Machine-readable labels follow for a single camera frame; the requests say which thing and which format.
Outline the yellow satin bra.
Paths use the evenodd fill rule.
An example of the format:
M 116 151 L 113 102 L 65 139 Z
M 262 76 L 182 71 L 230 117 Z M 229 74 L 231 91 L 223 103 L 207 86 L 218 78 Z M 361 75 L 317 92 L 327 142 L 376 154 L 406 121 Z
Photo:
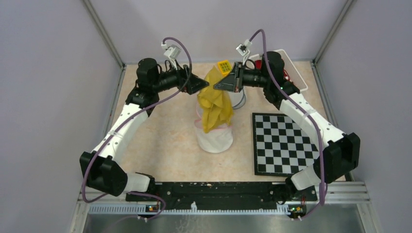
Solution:
M 223 79 L 216 67 L 207 73 L 204 80 L 209 86 L 199 91 L 197 101 L 203 110 L 202 127 L 205 133 L 222 125 L 230 126 L 234 115 L 230 96 L 227 92 L 214 89 L 214 85 Z

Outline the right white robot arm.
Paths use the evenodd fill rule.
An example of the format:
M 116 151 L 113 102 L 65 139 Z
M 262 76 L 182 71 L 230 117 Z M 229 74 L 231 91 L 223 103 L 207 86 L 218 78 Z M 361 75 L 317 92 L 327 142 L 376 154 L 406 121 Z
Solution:
M 320 155 L 314 164 L 286 179 L 286 196 L 298 200 L 306 188 L 330 184 L 357 168 L 361 140 L 355 133 L 344 133 L 319 114 L 299 88 L 284 77 L 284 67 L 281 54 L 269 51 L 262 55 L 260 69 L 248 69 L 235 62 L 229 74 L 214 84 L 214 89 L 240 92 L 245 86 L 261 87 L 266 100 L 290 117 L 317 146 Z

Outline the red satin bra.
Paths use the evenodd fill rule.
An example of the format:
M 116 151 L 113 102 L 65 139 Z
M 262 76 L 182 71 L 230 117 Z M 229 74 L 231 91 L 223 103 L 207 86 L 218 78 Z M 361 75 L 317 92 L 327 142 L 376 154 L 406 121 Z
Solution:
M 258 83 L 260 87 L 265 86 L 267 83 L 272 83 L 266 62 L 263 58 L 258 60 L 248 59 L 247 63 L 251 63 L 253 65 L 253 68 L 247 67 L 247 70 L 250 72 L 252 80 Z M 283 59 L 276 60 L 275 62 L 269 61 L 269 67 L 271 68 L 272 74 L 280 86 L 282 86 L 286 81 L 292 82 L 290 74 L 285 69 Z

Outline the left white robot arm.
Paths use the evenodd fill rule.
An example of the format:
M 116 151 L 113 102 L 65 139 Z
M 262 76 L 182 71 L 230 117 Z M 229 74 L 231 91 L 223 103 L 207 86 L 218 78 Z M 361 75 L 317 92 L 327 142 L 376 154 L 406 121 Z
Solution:
M 80 156 L 84 178 L 82 189 L 90 187 L 112 196 L 137 191 L 143 200 L 148 201 L 156 193 L 152 185 L 154 178 L 138 172 L 127 173 L 120 166 L 128 144 L 139 126 L 162 103 L 160 92 L 178 88 L 179 92 L 192 95 L 208 87 L 209 82 L 193 74 L 188 65 L 170 64 L 169 69 L 163 71 L 153 58 L 140 60 L 136 74 L 135 86 L 128 94 L 117 121 L 95 149 Z

